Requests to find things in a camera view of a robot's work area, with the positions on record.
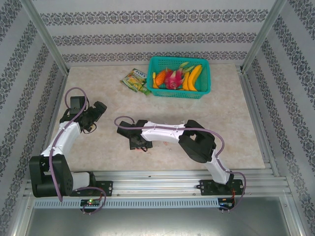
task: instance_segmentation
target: plastic basket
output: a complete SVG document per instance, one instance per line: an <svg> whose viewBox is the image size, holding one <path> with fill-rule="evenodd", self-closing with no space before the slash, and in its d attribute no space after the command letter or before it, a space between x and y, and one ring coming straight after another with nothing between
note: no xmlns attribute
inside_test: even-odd
<svg viewBox="0 0 315 236"><path fill-rule="evenodd" d="M185 67L190 67L192 65L202 65L202 71L195 83L195 88L198 90L198 92L165 89L164 84L159 86L159 88L153 88L153 72L158 74L166 68L176 70L180 64L186 61L188 61L189 64ZM198 58L152 57L149 64L147 88L153 93L154 96L199 99L203 95L210 93L211 79L209 63L205 59Z"/></svg>

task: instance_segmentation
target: wall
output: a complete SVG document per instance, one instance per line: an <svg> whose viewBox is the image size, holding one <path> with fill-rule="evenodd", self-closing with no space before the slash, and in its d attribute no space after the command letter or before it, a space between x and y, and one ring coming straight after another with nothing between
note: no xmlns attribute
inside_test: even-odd
<svg viewBox="0 0 315 236"><path fill-rule="evenodd" d="M279 172L315 235L315 1L289 0L248 77Z"/></svg>
<svg viewBox="0 0 315 236"><path fill-rule="evenodd" d="M68 66L154 55L241 65L274 0L34 0Z"/></svg>
<svg viewBox="0 0 315 236"><path fill-rule="evenodd" d="M46 140L63 75L17 0L0 1L0 236Z"/></svg>

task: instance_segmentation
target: dragon fruit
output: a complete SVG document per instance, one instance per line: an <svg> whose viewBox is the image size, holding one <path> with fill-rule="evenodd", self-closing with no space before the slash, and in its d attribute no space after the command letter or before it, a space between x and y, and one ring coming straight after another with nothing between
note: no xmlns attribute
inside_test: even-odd
<svg viewBox="0 0 315 236"><path fill-rule="evenodd" d="M183 79L182 79L182 68L173 71L173 72L168 72L166 74L164 83L166 85L167 89L177 89L182 83L183 83Z"/></svg>

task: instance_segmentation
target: purple cable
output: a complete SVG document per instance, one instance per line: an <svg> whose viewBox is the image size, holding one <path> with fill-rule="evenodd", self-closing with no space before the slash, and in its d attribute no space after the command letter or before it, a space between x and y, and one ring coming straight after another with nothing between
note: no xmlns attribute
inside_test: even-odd
<svg viewBox="0 0 315 236"><path fill-rule="evenodd" d="M84 206L83 206L83 208L82 208L83 214L89 214L89 215L92 215L92 214L97 213L99 210L101 210L101 209L103 208L103 206L105 205L105 202L106 202L106 193L105 193L105 191L104 191L103 189L101 189L101 188L97 188L97 187L84 187L84 188L78 188L78 189L76 189L76 191L85 190L85 189L95 189L95 190L99 190L99 191L101 191L101 192L104 194L104 201L103 201L102 205L101 205L101 206L99 206L99 208L97 208L95 211L93 211L93 212L89 212L89 213L88 213L88 212L85 212L85 211L84 211L84 209L85 209L85 207L86 207L87 205L84 205Z"/></svg>
<svg viewBox="0 0 315 236"><path fill-rule="evenodd" d="M63 132L68 128L69 125L71 125L71 123L77 119L79 117L79 115L81 115L81 113L84 111L86 105L87 105L87 95L85 94L85 92L83 91L83 89L79 88L79 87L73 87L71 89L69 89L66 93L65 93L65 96L64 96L64 103L65 105L69 108L68 104L67 104L67 96L69 94L69 92L71 92L72 90L74 89L78 89L80 90L83 94L84 94L84 105L83 105L83 108L79 111L79 113L72 119L68 122L68 124L66 124L64 126L64 128L59 132L59 134L57 135L57 137L55 138L54 142L53 142L53 145L50 149L50 152L49 152L49 169L50 169L50 172L51 172L51 176L53 178L53 182L54 182L54 186L55 186L55 189L56 189L56 192L57 192L57 196L59 198L59 201L62 202L63 201L63 197L61 196L61 193L60 193L60 189L58 187L58 183L57 183L57 180L56 180L56 176L55 176L55 172L54 172L54 167L53 167L53 153L54 153L54 150L55 150L55 146L56 146L56 143L59 139L59 137L63 134Z"/></svg>
<svg viewBox="0 0 315 236"><path fill-rule="evenodd" d="M114 124L115 124L117 127L121 128L121 129L129 129L129 130L144 129L143 127L124 127L124 126L121 126L121 125L117 124L117 120L118 120L118 119L121 119L121 118L128 118L128 119L132 120L132 122L134 123L134 119L131 118L131 117L129 117L129 116L120 116L120 117L117 117L117 118L114 120ZM245 175L244 175L242 172L227 171L227 170L223 167L222 163L220 162L218 156L219 156L219 154L223 151L224 146L225 146L225 144L224 144L224 139L221 137L220 134L218 134L218 133L216 133L216 132L214 132L214 131L212 131L212 130L203 129L203 128L173 128L173 127L164 127L164 126L146 126L145 129L167 129L167 130L203 131L203 132L208 132L208 133L210 133L210 134L213 134L213 135L217 136L217 137L221 140L221 142L222 142L222 146L221 146L220 150L219 150L218 153L215 155L219 166L220 166L221 169L224 170L225 172L227 172L227 173L229 173L229 174L239 174L239 175L241 175L241 176L243 177L243 179L244 179L244 183L243 183L243 184L244 184L244 188L243 188L243 192L242 192L242 195L241 195L241 197L240 197L240 200L238 201L238 203L237 203L230 211L233 211L233 210L240 204L240 202L241 202L241 200L243 199L243 196L244 196L244 194L245 194L246 178L245 178Z"/></svg>

